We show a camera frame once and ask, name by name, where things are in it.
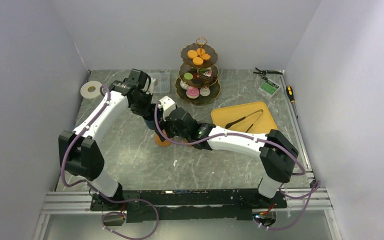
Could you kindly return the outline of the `yellow serving tray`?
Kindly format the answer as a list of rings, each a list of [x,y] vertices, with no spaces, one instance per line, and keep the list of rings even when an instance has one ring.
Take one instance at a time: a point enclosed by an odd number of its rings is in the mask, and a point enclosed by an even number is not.
[[[211,119],[216,126],[242,133],[268,134],[278,129],[268,106],[262,101],[214,109]]]

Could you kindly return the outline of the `red white cake slice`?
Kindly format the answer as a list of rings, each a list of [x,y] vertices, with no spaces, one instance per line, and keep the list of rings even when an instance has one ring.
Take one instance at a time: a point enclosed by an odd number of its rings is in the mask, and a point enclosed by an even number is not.
[[[203,72],[201,75],[202,75],[202,77],[205,78],[205,79],[211,79],[211,77],[212,77],[212,73],[213,73],[212,70],[208,70],[208,71]]]

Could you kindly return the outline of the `dark blue mug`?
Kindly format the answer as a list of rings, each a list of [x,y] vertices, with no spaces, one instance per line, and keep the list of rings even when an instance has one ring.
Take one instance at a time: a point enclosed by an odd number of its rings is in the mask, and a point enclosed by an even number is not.
[[[158,126],[159,126],[160,130],[163,130],[163,123],[162,123],[163,110],[161,108],[159,108],[156,103],[150,104],[150,106],[147,110],[147,113],[145,114],[145,116],[143,116],[143,119],[144,119],[146,126],[150,130],[153,130],[153,131],[157,131],[156,120],[155,120],[155,119],[157,119]]]

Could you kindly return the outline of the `pink frosted donut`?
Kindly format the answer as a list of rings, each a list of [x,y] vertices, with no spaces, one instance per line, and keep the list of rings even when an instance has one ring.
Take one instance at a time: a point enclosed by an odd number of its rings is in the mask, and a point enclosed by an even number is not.
[[[185,93],[189,99],[196,99],[200,96],[200,90],[193,86],[189,86]]]

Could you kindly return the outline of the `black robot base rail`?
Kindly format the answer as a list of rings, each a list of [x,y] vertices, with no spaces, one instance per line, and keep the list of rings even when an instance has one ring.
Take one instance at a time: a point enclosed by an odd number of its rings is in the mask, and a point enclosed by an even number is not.
[[[255,188],[123,190],[108,198],[94,187],[91,190],[91,211],[123,213],[127,223],[224,218],[248,221],[257,210],[287,207],[281,193],[267,198]]]

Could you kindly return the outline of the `orange macaron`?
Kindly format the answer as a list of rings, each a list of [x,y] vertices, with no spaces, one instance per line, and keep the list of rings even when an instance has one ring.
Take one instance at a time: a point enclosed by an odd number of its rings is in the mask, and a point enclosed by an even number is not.
[[[204,63],[204,60],[200,56],[197,56],[192,59],[192,63],[196,66],[201,66]]]
[[[197,54],[198,54],[199,56],[203,56],[204,54],[207,53],[207,52],[205,51],[204,48],[198,48],[198,49],[196,50],[196,52],[197,52]]]

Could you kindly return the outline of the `wooden coaster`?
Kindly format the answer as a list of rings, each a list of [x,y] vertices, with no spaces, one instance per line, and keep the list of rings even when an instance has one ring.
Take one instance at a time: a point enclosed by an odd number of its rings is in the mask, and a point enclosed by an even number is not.
[[[172,144],[170,141],[166,140],[165,138],[160,139],[160,136],[158,134],[155,134],[154,141],[160,147],[168,147],[169,145]]]
[[[183,139],[182,142],[183,142],[184,144],[188,144],[188,141],[187,141],[186,139]]]

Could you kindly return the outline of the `orange macaron top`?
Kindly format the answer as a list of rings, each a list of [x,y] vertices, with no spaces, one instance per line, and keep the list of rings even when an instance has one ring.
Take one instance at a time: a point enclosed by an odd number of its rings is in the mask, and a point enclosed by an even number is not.
[[[197,56],[192,59],[192,63],[196,66],[201,66],[204,63],[204,60],[200,56]]]

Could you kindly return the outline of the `three-tier black dessert stand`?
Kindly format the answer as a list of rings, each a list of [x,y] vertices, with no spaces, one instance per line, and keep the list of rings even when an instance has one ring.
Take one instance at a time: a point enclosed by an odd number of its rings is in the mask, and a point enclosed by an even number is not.
[[[206,53],[210,55],[210,59],[203,61],[203,64],[200,66],[194,65],[192,59],[188,58],[187,56],[187,52],[189,50],[197,51],[198,48],[205,49]],[[220,85],[220,78],[219,78],[220,71],[216,66],[216,63],[218,61],[218,54],[216,50],[210,45],[208,45],[208,40],[205,37],[200,36],[195,40],[194,43],[188,44],[181,50],[180,57],[182,59],[182,65],[179,68],[178,76],[174,84],[176,95],[181,100],[183,100],[188,104],[192,104],[195,106],[208,105],[213,100],[215,100],[221,92],[221,85]],[[202,73],[209,70],[212,70],[211,79],[203,78]],[[193,79],[201,79],[202,85],[194,85],[192,84],[191,80],[184,79],[185,73],[193,74]],[[183,90],[180,86],[181,80],[187,83],[190,87],[195,87],[195,88],[198,88],[199,90],[202,87],[209,87],[210,89],[209,96],[200,95],[198,98],[195,98],[195,99],[188,98],[186,95],[186,90]]]

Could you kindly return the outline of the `green macaron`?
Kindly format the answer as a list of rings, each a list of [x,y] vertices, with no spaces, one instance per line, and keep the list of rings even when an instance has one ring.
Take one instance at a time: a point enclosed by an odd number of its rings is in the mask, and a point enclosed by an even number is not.
[[[184,75],[183,75],[184,79],[185,80],[192,80],[194,78],[194,75],[190,72],[186,72]]]

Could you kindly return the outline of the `black sandwich cookie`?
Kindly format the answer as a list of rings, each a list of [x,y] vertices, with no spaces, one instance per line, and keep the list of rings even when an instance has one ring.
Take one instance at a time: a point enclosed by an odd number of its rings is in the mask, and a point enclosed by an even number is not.
[[[202,80],[200,78],[194,78],[191,80],[191,83],[196,86],[201,86],[203,84]]]

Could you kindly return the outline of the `black serving tongs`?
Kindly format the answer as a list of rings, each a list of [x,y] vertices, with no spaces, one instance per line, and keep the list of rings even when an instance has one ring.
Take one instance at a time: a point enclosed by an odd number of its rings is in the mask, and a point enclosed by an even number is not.
[[[241,129],[237,129],[237,131],[248,133],[251,128],[258,122],[260,117],[263,115],[263,112],[263,109],[258,109],[246,116],[243,116],[237,120],[227,123],[224,128],[228,130],[233,130],[238,125],[240,125]]]

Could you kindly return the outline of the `orange round cookie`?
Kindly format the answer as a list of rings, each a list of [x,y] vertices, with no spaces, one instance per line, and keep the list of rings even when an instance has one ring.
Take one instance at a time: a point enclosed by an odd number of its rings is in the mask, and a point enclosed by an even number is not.
[[[195,51],[195,50],[188,50],[187,51],[187,57],[189,58],[189,59],[194,59],[194,58],[196,58],[196,57],[198,57],[199,55],[198,55],[198,53]]]

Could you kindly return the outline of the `white chocolate drizzle donut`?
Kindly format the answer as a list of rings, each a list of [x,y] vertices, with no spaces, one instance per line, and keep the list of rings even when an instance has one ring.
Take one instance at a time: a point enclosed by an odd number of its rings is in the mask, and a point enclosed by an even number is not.
[[[180,84],[180,87],[185,91],[187,91],[190,88],[190,86],[183,80],[181,80],[179,84]]]

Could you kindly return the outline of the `orange waffle cookie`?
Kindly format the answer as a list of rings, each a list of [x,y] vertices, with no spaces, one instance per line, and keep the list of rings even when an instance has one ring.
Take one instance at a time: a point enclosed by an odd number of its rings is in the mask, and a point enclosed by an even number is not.
[[[208,61],[211,56],[208,53],[204,53],[200,56],[204,61]]]

